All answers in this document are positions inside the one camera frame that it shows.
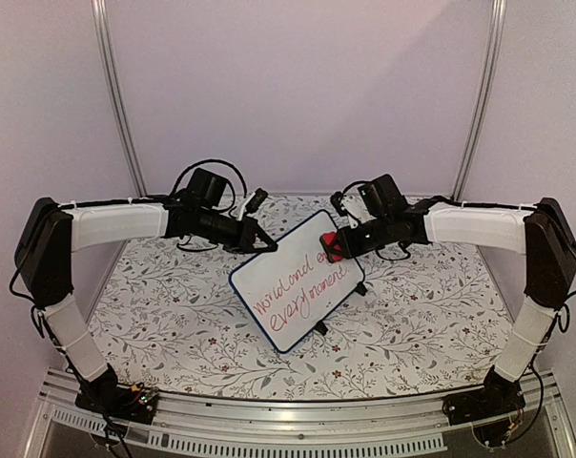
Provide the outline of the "red whiteboard eraser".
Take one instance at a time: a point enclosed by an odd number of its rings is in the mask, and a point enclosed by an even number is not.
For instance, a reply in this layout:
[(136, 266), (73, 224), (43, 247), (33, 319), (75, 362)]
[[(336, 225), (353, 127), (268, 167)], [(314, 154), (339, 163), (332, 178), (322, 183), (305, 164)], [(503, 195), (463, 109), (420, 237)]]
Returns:
[(337, 233), (329, 232), (322, 234), (319, 238), (322, 248), (325, 250), (333, 250), (338, 246)]

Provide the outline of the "small whiteboard blue frame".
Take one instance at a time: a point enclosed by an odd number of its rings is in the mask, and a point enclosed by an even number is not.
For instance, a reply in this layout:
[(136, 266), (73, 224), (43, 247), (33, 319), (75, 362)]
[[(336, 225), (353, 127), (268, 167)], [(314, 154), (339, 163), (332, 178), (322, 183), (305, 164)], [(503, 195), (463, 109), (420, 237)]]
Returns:
[(330, 262), (319, 238), (338, 226), (320, 210), (235, 269), (229, 283), (273, 348), (285, 354), (365, 281), (356, 260)]

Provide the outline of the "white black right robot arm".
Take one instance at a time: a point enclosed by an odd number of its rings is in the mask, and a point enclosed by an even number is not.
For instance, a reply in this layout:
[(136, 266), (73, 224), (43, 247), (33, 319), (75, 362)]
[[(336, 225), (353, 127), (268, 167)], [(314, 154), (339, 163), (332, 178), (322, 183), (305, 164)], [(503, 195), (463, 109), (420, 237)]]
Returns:
[(331, 262), (355, 259), (393, 243), (462, 243), (525, 256), (523, 304), (493, 366), (503, 380), (494, 380), (476, 396), (476, 408), (485, 416), (495, 416), (511, 403), (508, 382), (521, 378), (542, 346), (576, 276), (576, 240), (555, 198), (532, 205), (426, 198), (326, 233), (319, 241)]

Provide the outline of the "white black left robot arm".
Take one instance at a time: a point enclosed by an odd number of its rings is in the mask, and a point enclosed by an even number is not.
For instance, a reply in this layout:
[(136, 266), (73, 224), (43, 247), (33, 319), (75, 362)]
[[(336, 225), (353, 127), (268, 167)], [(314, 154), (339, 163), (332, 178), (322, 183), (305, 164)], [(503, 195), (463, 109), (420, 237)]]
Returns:
[[(167, 194), (61, 203), (38, 198), (14, 253), (12, 295), (31, 304), (40, 333), (53, 339), (67, 366), (89, 384), (89, 400), (105, 414), (125, 404), (122, 389), (89, 328), (76, 291), (81, 253), (133, 239), (202, 239), (238, 255), (274, 252), (278, 245), (260, 226), (256, 213), (268, 198), (262, 188), (242, 189), (222, 203), (230, 179), (197, 163), (184, 171)], [(19, 292), (15, 283), (25, 287)]]

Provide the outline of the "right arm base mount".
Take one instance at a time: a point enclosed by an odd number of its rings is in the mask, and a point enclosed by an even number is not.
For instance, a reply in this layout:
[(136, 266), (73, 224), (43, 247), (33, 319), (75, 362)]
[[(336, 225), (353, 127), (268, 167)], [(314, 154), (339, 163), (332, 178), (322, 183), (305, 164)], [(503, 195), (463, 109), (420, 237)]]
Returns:
[(478, 389), (442, 399), (442, 413), (450, 425), (460, 425), (507, 414), (525, 407), (519, 381), (509, 381), (492, 366)]

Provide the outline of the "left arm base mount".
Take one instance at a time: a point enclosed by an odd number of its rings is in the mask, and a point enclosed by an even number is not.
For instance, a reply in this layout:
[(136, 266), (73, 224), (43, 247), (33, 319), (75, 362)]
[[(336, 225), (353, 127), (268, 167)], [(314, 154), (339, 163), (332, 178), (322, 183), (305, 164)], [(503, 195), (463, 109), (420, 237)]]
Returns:
[(150, 425), (153, 422), (159, 391), (143, 383), (123, 385), (114, 369), (106, 370), (92, 382), (74, 372), (79, 383), (75, 405), (81, 409), (130, 422)]

